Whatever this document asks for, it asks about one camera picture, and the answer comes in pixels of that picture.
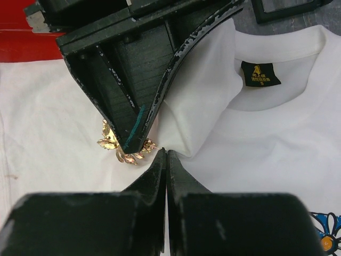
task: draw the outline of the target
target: printed design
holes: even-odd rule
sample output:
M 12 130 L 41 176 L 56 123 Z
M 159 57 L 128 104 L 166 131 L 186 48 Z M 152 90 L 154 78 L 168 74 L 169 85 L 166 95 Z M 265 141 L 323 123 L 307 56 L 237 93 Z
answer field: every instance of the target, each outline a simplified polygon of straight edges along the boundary
M 326 254 L 341 256 L 341 216 L 314 212 L 311 216 Z
M 260 65 L 255 66 L 255 71 L 253 72 L 251 79 L 253 82 L 260 82 L 261 85 L 264 85 L 263 82 L 270 82 L 271 81 L 264 74 L 262 74 Z

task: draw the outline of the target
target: clothing label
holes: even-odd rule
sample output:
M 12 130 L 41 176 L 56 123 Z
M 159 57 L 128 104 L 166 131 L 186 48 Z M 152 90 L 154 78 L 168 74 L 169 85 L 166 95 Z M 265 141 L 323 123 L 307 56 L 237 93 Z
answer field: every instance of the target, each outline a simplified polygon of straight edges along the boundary
M 246 86 L 268 87 L 281 84 L 275 75 L 272 63 L 254 64 L 243 61 L 241 68 L 244 71 Z

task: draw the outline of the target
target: white fabric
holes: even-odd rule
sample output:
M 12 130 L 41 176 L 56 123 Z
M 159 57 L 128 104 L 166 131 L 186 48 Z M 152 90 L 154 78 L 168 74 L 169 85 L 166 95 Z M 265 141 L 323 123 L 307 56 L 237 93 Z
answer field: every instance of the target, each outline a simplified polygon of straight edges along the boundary
M 151 137 L 212 191 L 289 192 L 339 227 L 340 56 L 321 26 L 264 37 L 225 22 L 186 59 Z M 274 63 L 282 84 L 245 88 L 242 60 Z M 0 117 L 0 225 L 26 193 L 120 191 L 155 155 L 125 165 L 96 144 L 102 117 L 62 60 L 0 63 Z

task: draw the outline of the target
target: black plastic part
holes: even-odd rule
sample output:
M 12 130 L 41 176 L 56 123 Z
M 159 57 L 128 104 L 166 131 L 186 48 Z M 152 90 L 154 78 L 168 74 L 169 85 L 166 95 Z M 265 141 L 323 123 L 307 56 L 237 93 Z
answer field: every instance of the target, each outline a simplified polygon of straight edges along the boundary
M 241 11 L 243 2 L 132 0 L 130 7 L 57 39 L 71 74 L 108 121 L 126 154 L 142 149 L 186 55 L 211 30 Z M 143 16 L 136 18 L 131 12 Z
M 314 11 L 315 9 L 331 3 L 333 0 L 312 0 L 311 2 L 296 5 L 288 8 L 275 10 L 272 12 L 265 12 L 262 0 L 251 0 L 256 20 L 258 24 L 283 19 L 306 12 Z
M 156 11 L 167 4 L 178 0 L 127 0 L 130 13 L 135 16 L 141 16 L 152 11 Z
M 24 9 L 35 33 L 70 32 L 127 8 L 125 0 L 37 0 Z
M 166 153 L 121 193 L 34 194 L 0 233 L 1 256 L 158 256 L 164 247 Z
M 167 158 L 172 256 L 324 255 L 310 215 L 296 197 L 213 194 L 174 152 Z
M 22 198 L 0 232 L 0 255 L 158 256 L 166 188 L 172 256 L 325 255 L 296 197 L 211 193 L 164 149 L 121 193 Z

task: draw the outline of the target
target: gold brooch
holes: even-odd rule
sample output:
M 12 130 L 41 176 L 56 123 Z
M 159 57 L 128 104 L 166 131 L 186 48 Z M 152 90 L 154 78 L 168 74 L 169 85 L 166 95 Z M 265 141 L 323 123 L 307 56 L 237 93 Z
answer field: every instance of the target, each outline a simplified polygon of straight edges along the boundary
M 112 129 L 110 128 L 107 120 L 103 120 L 103 129 L 102 129 L 102 135 L 104 136 L 104 139 L 101 139 L 97 142 L 102 148 L 105 148 L 107 150 L 110 149 L 116 149 L 116 156 L 117 159 L 121 163 L 127 163 L 127 164 L 133 164 L 137 165 L 137 159 L 143 159 L 144 154 L 150 153 L 153 149 L 157 148 L 156 144 L 152 142 L 150 139 L 146 139 L 143 145 L 143 149 L 139 153 L 134 153 L 134 154 L 125 154 L 119 145 L 116 136 L 114 135 Z

